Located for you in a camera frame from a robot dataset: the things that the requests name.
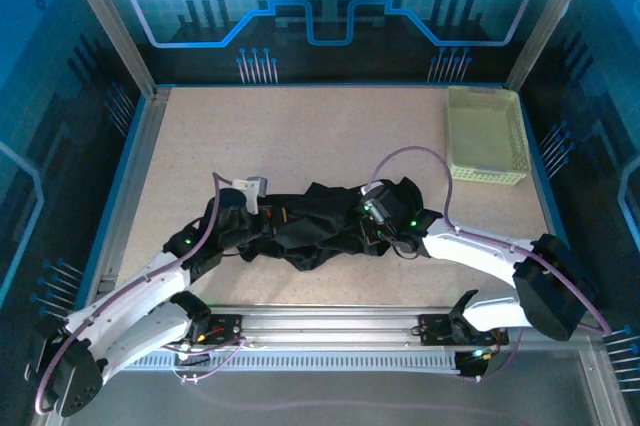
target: speckled work surface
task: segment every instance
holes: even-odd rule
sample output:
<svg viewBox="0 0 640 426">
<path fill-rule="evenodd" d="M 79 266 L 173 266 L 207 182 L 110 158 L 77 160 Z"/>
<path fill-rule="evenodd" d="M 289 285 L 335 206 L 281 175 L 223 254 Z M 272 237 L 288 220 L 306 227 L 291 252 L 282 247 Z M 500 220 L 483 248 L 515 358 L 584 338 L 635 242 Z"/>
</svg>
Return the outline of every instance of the speckled work surface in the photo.
<svg viewBox="0 0 640 426">
<path fill-rule="evenodd" d="M 261 175 L 270 193 L 302 193 L 313 181 L 366 182 L 390 151 L 411 144 L 445 153 L 446 90 L 434 88 L 176 88 L 149 167 L 120 272 L 141 269 L 200 216 L 211 172 Z M 446 176 L 421 153 L 393 160 L 383 177 L 408 176 L 425 206 L 442 210 Z M 478 229 L 523 238 L 546 231 L 531 177 L 516 186 L 456 181 L 451 214 Z M 340 255 L 301 273 L 284 260 L 227 258 L 193 287 L 218 304 L 451 306 L 466 290 L 503 289 L 491 276 L 448 261 Z"/>
</svg>

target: blue wall panel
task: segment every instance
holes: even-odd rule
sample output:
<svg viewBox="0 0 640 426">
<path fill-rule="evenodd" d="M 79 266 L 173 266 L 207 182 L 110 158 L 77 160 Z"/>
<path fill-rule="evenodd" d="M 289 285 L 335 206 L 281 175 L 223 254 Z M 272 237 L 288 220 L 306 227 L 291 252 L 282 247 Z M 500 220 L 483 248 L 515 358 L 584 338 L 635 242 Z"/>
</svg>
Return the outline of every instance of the blue wall panel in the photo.
<svg viewBox="0 0 640 426">
<path fill-rule="evenodd" d="M 0 11 L 0 424 L 18 425 L 33 325 L 76 294 L 45 262 L 84 269 L 139 92 L 85 0 Z"/>
<path fill-rule="evenodd" d="M 572 248 L 602 285 L 600 306 L 614 330 L 640 328 L 637 2 L 573 0 L 523 91 L 539 140 L 562 125 L 568 152 L 549 168 L 551 185 Z M 638 415 L 640 405 L 633 409 Z"/>
<path fill-rule="evenodd" d="M 266 57 L 245 63 L 242 49 L 268 48 L 279 82 L 466 76 L 430 74 L 445 58 L 465 79 L 503 81 L 546 0 L 115 1 L 157 81 L 253 84 Z"/>
</svg>

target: crumpled black fabric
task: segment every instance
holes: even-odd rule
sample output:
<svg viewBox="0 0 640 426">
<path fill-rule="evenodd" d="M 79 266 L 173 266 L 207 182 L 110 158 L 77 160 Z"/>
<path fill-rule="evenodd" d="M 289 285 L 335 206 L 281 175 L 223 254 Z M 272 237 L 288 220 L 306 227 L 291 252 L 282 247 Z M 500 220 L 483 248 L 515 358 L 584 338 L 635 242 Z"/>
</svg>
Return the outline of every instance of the crumpled black fabric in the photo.
<svg viewBox="0 0 640 426">
<path fill-rule="evenodd" d="M 385 181 L 396 194 L 422 208 L 416 185 L 404 178 L 398 185 Z M 299 271 L 310 271 L 338 254 L 382 256 L 388 242 L 367 244 L 360 226 L 363 214 L 360 188 L 327 187 L 313 183 L 304 194 L 273 194 L 259 199 L 260 207 L 285 208 L 287 222 L 275 234 L 260 234 L 239 245 L 240 256 L 253 261 L 258 255 L 287 260 Z"/>
</svg>

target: plastic basket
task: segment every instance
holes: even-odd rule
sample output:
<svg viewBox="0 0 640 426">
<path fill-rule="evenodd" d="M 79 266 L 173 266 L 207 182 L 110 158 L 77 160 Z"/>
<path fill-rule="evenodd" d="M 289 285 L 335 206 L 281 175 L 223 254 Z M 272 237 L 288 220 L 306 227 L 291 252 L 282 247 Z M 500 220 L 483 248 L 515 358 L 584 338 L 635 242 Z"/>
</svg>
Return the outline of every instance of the plastic basket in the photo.
<svg viewBox="0 0 640 426">
<path fill-rule="evenodd" d="M 531 171 L 520 99 L 513 91 L 451 86 L 447 162 L 454 179 L 513 185 Z"/>
</svg>

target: purple cable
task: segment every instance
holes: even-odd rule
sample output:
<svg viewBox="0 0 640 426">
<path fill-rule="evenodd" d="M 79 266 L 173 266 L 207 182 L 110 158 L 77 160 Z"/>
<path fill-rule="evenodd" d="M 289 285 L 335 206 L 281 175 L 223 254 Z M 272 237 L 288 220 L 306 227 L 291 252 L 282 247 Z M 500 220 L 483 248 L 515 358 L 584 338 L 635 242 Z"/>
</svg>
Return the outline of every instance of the purple cable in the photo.
<svg viewBox="0 0 640 426">
<path fill-rule="evenodd" d="M 62 356 L 64 356 L 64 353 L 66 353 L 66 351 L 69 349 L 73 341 L 75 341 L 85 329 L 87 329 L 91 324 L 93 324 L 93 319 L 100 316 L 109 306 L 111 306 L 120 297 L 122 297 L 123 295 L 131 291 L 133 288 L 135 288 L 138 284 L 144 281 L 148 281 L 149 279 L 159 274 L 165 273 L 171 268 L 181 267 L 182 263 L 184 263 L 186 260 L 191 258 L 194 254 L 196 254 L 198 250 L 202 247 L 202 245 L 207 241 L 207 239 L 209 239 L 209 236 L 211 235 L 211 231 L 213 230 L 213 226 L 216 222 L 216 217 L 218 216 L 218 208 L 220 206 L 220 194 L 219 194 L 220 181 L 216 173 L 213 173 L 213 185 L 215 188 L 215 198 L 213 200 L 213 210 L 211 212 L 211 220 L 209 221 L 209 224 L 207 225 L 207 229 L 205 230 L 204 234 L 200 238 L 200 241 L 198 241 L 196 245 L 184 256 L 176 259 L 175 261 L 170 262 L 169 264 L 166 264 L 165 266 L 149 273 L 146 276 L 139 277 L 135 281 L 124 286 L 121 290 L 115 292 L 113 296 L 105 300 L 105 302 L 102 303 L 100 307 L 98 307 L 93 312 L 92 316 L 85 319 L 82 322 L 82 324 L 78 326 L 78 329 L 76 329 L 73 333 L 71 333 L 71 335 L 66 339 L 66 341 L 62 343 L 62 345 L 60 346 L 60 349 L 58 349 L 58 351 L 56 351 L 56 353 L 53 355 L 53 358 L 51 358 L 51 362 L 49 363 L 49 365 L 44 371 L 44 374 L 42 375 L 42 379 L 40 380 L 40 384 L 38 385 L 38 390 L 36 392 L 36 399 L 35 399 L 36 413 L 38 413 L 39 415 L 44 415 L 53 410 L 53 407 L 47 410 L 42 409 L 42 400 L 44 397 L 44 391 L 47 387 L 47 384 L 49 384 L 49 381 L 51 380 L 51 376 L 53 375 L 53 371 L 55 370 L 56 366 L 58 366 L 58 364 L 60 363 L 60 360 L 62 359 Z"/>
<path fill-rule="evenodd" d="M 524 328 L 520 328 L 518 331 L 518 337 L 516 338 L 516 343 L 513 346 L 513 350 L 509 353 L 509 357 L 505 360 L 505 362 L 498 366 L 498 369 L 496 369 L 492 373 L 483 376 L 480 383 L 486 383 L 487 381 L 494 379 L 496 376 L 506 371 L 509 366 L 511 366 L 511 363 L 513 363 L 513 360 L 516 358 L 516 354 L 518 354 L 518 350 L 520 349 L 520 345 L 522 344 L 523 332 Z"/>
<path fill-rule="evenodd" d="M 229 344 L 233 344 L 233 343 L 239 343 L 238 347 L 233 351 L 233 353 L 231 353 L 229 356 L 227 356 L 227 358 L 220 363 L 218 366 L 216 366 L 215 368 L 213 368 L 211 371 L 209 371 L 208 373 L 202 374 L 198 377 L 195 378 L 188 378 L 187 375 L 185 374 L 184 376 L 180 376 L 176 370 L 173 370 L 173 374 L 175 374 L 176 376 L 178 376 L 182 381 L 188 381 L 191 383 L 197 383 L 198 381 L 201 381 L 203 379 L 207 379 L 210 378 L 211 376 L 213 376 L 214 374 L 216 374 L 217 372 L 219 372 L 221 369 L 223 369 L 227 364 L 229 364 L 231 362 L 231 360 L 233 358 L 236 357 L 236 355 L 240 352 L 240 350 L 242 349 L 242 347 L 244 346 L 244 343 L 247 341 L 247 339 L 244 336 L 240 336 L 239 338 L 234 338 L 231 341 L 227 341 L 224 344 L 221 344 L 220 346 L 218 346 L 217 348 L 211 348 L 209 350 L 212 351 L 213 349 L 219 349 L 222 348 L 223 346 L 228 346 Z"/>
<path fill-rule="evenodd" d="M 590 324 L 584 324 L 584 323 L 580 323 L 578 324 L 578 327 L 584 331 L 589 331 L 590 333 L 602 333 L 602 330 L 600 328 L 598 328 L 597 326 L 591 326 Z"/>
<path fill-rule="evenodd" d="M 222 177 L 222 176 L 220 176 L 220 175 L 218 175 L 218 181 L 220 181 L 221 183 L 224 183 L 224 184 L 226 184 L 226 185 L 228 185 L 228 186 L 231 186 L 231 185 L 233 184 L 233 182 L 232 182 L 232 181 L 229 181 L 228 179 L 223 178 L 223 177 Z"/>
<path fill-rule="evenodd" d="M 611 327 L 609 326 L 609 324 L 607 323 L 607 320 L 596 309 L 596 307 L 591 303 L 591 301 L 589 301 L 587 299 L 587 297 L 584 294 L 582 294 L 582 291 L 580 291 L 571 281 L 569 281 L 569 279 L 567 279 L 567 277 L 564 274 L 562 274 L 560 271 L 558 271 L 557 268 L 555 268 L 553 265 L 551 265 L 544 258 L 538 256 L 535 253 L 532 253 L 531 251 L 529 251 L 527 249 L 524 249 L 524 248 L 522 248 L 520 246 L 517 246 L 517 245 L 510 244 L 510 243 L 508 243 L 506 241 L 501 241 L 499 239 L 489 238 L 489 237 L 483 236 L 481 234 L 471 233 L 471 232 L 464 231 L 464 230 L 461 230 L 459 228 L 456 228 L 456 226 L 451 221 L 451 218 L 449 217 L 449 206 L 451 204 L 451 196 L 453 194 L 453 177 L 451 176 L 451 171 L 449 169 L 449 165 L 447 165 L 447 162 L 442 158 L 442 156 L 440 156 L 434 150 L 429 149 L 429 148 L 425 148 L 424 146 L 406 146 L 404 148 L 400 148 L 400 149 L 397 149 L 396 151 L 393 151 L 392 153 L 387 155 L 382 161 L 380 161 L 378 166 L 376 166 L 376 169 L 374 169 L 373 173 L 371 174 L 371 177 L 369 178 L 369 182 L 367 183 L 367 186 L 366 186 L 365 190 L 369 191 L 371 183 L 373 183 L 375 181 L 375 179 L 378 177 L 378 173 L 380 172 L 382 167 L 387 162 L 389 162 L 395 156 L 397 156 L 399 154 L 402 154 L 402 153 L 405 153 L 407 151 L 423 151 L 425 153 L 428 153 L 431 156 L 433 156 L 435 159 L 437 159 L 438 162 L 445 169 L 445 172 L 447 173 L 447 180 L 449 182 L 449 187 L 448 187 L 448 190 L 447 190 L 447 197 L 446 197 L 446 199 L 444 201 L 444 208 L 443 208 L 442 214 L 444 216 L 444 221 L 445 221 L 446 225 L 449 228 L 451 228 L 452 232 L 454 232 L 456 235 L 459 235 L 459 236 L 462 236 L 462 237 L 466 237 L 466 238 L 469 238 L 469 239 L 477 239 L 477 240 L 480 240 L 480 241 L 484 242 L 485 244 L 490 244 L 490 245 L 493 245 L 493 246 L 497 246 L 499 248 L 503 248 L 503 249 L 507 249 L 507 250 L 510 250 L 511 248 L 513 248 L 514 251 L 517 251 L 518 253 L 520 253 L 520 254 L 528 257 L 528 258 L 533 259 L 538 264 L 540 264 L 541 266 L 546 268 L 551 274 L 553 274 L 569 291 L 571 291 L 578 298 L 578 300 L 587 309 L 587 311 L 589 311 L 593 315 L 595 320 L 600 325 L 600 329 L 597 330 L 597 332 L 599 334 L 602 334 L 603 336 L 608 336 L 608 335 L 611 334 L 612 330 L 611 330 Z M 581 327 L 586 326 L 586 328 L 584 328 L 584 329 L 589 329 L 589 330 L 595 331 L 593 329 L 593 327 L 591 327 L 591 326 L 582 325 L 582 323 L 580 323 L 580 324 L 581 324 Z"/>
</svg>

